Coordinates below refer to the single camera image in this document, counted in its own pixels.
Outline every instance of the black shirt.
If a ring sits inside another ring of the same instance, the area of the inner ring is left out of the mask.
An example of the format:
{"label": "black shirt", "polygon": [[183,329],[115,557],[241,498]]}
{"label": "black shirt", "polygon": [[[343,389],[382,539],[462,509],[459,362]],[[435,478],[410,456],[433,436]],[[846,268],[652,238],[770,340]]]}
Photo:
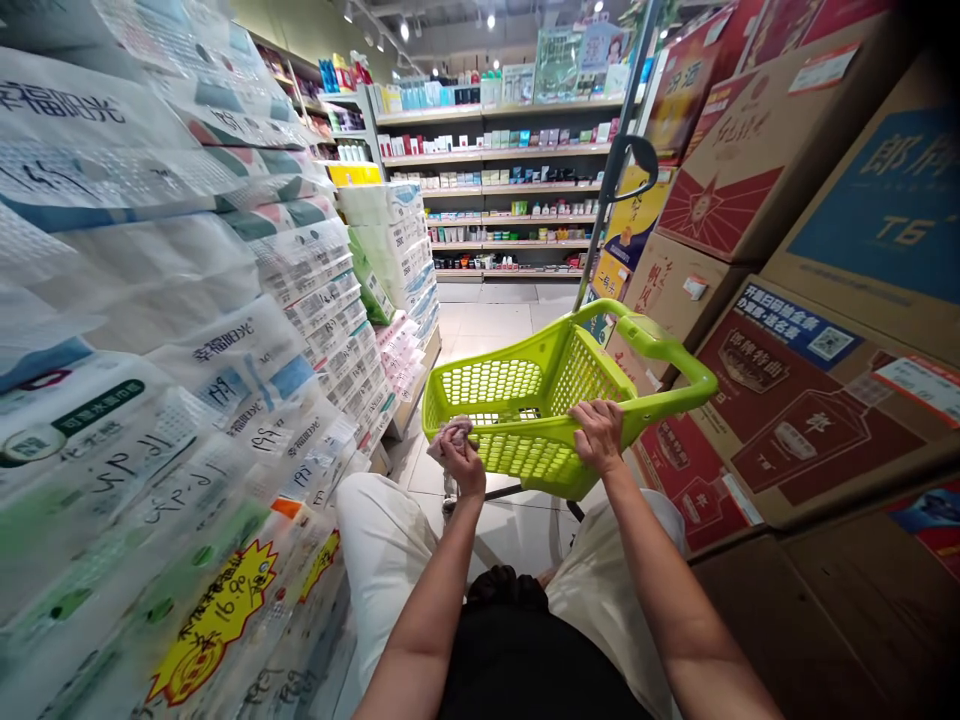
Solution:
{"label": "black shirt", "polygon": [[511,605],[464,612],[438,720],[650,720],[606,655],[563,620]]}

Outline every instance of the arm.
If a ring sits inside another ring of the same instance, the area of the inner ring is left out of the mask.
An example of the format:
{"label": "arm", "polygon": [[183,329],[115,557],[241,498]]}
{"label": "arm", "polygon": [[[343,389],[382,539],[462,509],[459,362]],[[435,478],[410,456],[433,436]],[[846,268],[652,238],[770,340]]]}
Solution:
{"label": "arm", "polygon": [[782,718],[620,457],[623,411],[580,403],[577,454],[603,479],[630,577],[686,720]]}
{"label": "arm", "polygon": [[441,446],[460,498],[390,633],[354,720],[427,720],[440,709],[487,484],[469,443],[466,459],[450,443]]}

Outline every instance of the ceiling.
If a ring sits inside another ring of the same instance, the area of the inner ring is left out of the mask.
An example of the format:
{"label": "ceiling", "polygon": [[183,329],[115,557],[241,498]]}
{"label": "ceiling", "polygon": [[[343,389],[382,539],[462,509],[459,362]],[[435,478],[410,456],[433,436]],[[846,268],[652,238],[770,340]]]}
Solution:
{"label": "ceiling", "polygon": [[[450,72],[533,60],[540,29],[573,25],[593,14],[596,0],[364,0],[377,20],[421,66],[447,62]],[[677,22],[685,23],[718,0],[680,0]],[[610,22],[630,0],[604,0]],[[493,29],[487,17],[496,18]],[[406,22],[410,37],[401,39]]]}

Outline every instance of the basket handle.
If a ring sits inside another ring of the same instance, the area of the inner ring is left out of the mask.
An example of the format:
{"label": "basket handle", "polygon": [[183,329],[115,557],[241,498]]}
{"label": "basket handle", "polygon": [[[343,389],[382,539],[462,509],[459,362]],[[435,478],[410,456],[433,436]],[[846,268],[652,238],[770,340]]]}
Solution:
{"label": "basket handle", "polygon": [[594,300],[574,313],[571,320],[581,325],[600,313],[620,318],[616,331],[637,353],[676,366],[690,383],[686,387],[657,393],[657,402],[653,405],[649,397],[628,400],[621,403],[624,411],[649,408],[651,417],[646,419],[652,421],[700,407],[717,392],[717,376],[706,365],[655,321],[646,315],[630,312],[623,303],[609,298]]}

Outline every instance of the green shopping basket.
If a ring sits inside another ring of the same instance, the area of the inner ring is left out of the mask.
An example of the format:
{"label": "green shopping basket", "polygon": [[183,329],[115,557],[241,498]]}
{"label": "green shopping basket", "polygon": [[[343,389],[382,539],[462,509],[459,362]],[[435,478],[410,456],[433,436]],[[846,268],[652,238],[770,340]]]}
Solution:
{"label": "green shopping basket", "polygon": [[[616,332],[634,350],[672,363],[690,384],[637,397],[633,383],[581,327],[599,313],[617,315]],[[597,300],[523,342],[435,368],[423,398],[423,430],[433,440],[443,423],[467,415],[487,472],[577,502],[598,476],[574,449],[580,426],[566,414],[571,407],[597,398],[620,403],[622,452],[648,425],[699,407],[716,391],[714,374],[653,320],[615,300]]]}

